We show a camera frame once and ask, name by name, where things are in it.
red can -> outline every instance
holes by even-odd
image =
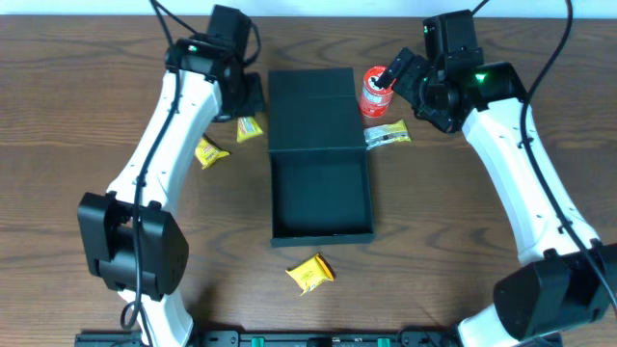
[[[367,117],[378,118],[383,116],[394,96],[391,87],[378,88],[375,86],[375,82],[385,70],[386,67],[372,67],[364,75],[360,111]]]

black box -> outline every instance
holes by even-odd
[[[272,246],[375,237],[351,68],[270,71]]]

yellow candy wrapper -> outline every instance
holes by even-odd
[[[293,270],[287,270],[287,274],[304,290],[300,296],[309,293],[326,280],[335,280],[335,276],[321,254],[317,254]]]
[[[238,144],[261,134],[263,134],[263,131],[253,117],[240,117],[238,119]]]
[[[216,148],[207,142],[205,138],[200,138],[200,142],[197,148],[195,148],[195,157],[200,161],[202,170],[209,168],[215,161],[228,155],[229,152]]]
[[[403,120],[399,120],[392,124],[379,125],[365,129],[364,139],[368,145],[366,150],[395,142],[412,141]]]

wooden table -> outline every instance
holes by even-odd
[[[187,17],[205,28],[204,17]],[[387,64],[422,52],[420,19],[255,18],[252,69]],[[564,20],[477,19],[485,60],[510,61],[530,86]],[[617,241],[617,21],[577,20],[533,102],[552,163],[605,242]],[[176,38],[185,35],[173,24]],[[0,17],[0,345],[66,346],[84,329],[117,330],[123,302],[87,270],[76,208],[103,193],[141,138],[160,92],[166,43],[152,16]],[[250,50],[255,49],[252,42]],[[266,130],[267,118],[257,121]],[[486,169],[461,135],[414,120],[395,98],[379,122],[405,119],[410,145],[370,151],[377,238],[370,245],[272,249],[267,136],[237,144],[236,124],[208,135],[232,152],[191,166],[178,223],[191,254],[180,289],[201,328],[397,331],[449,326],[492,300],[519,268]],[[336,271],[302,298],[284,272],[321,252]],[[614,345],[612,314],[565,334]]]

box lid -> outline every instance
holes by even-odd
[[[269,148],[366,148],[353,69],[270,71]]]

